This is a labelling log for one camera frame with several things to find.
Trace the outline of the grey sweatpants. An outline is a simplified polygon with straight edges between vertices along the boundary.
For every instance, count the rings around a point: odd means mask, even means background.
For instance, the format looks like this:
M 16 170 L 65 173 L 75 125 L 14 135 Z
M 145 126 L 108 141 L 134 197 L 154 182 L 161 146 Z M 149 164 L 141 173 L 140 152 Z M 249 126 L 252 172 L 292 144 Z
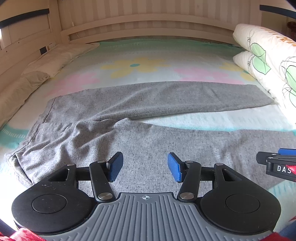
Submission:
M 122 152 L 117 192 L 178 192 L 170 152 L 204 166 L 224 163 L 264 188 L 277 181 L 256 162 L 259 151 L 294 148 L 295 134 L 261 130 L 198 131 L 141 123 L 177 113 L 238 110 L 271 103 L 255 85 L 151 82 L 89 89 L 53 98 L 26 139 L 7 155 L 26 185 L 62 166 L 88 166 Z

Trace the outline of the white leaf print upper pillow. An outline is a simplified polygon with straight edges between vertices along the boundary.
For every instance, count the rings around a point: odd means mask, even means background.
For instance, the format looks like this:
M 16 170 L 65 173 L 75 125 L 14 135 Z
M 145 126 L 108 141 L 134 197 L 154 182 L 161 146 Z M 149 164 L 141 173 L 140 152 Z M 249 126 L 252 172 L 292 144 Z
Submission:
M 261 61 L 257 81 L 295 122 L 295 41 L 265 27 L 238 24 L 234 40 Z

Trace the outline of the beige pillow near headboard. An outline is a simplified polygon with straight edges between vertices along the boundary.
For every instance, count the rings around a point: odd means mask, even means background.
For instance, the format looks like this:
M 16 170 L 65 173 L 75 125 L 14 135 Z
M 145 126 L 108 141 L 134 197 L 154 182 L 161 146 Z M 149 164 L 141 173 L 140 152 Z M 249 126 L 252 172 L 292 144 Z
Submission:
M 22 75 L 39 71 L 55 77 L 60 70 L 74 59 L 94 50 L 100 44 L 59 44 L 43 54 L 40 58 L 30 63 L 22 72 Z

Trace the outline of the cream wooden headboard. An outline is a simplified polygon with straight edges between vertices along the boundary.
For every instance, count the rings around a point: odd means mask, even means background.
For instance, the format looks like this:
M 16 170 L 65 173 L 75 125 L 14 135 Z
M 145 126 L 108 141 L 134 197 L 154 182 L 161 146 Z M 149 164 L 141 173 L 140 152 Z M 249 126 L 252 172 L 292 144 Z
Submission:
M 61 1 L 1 1 L 1 91 L 24 68 L 62 43 Z

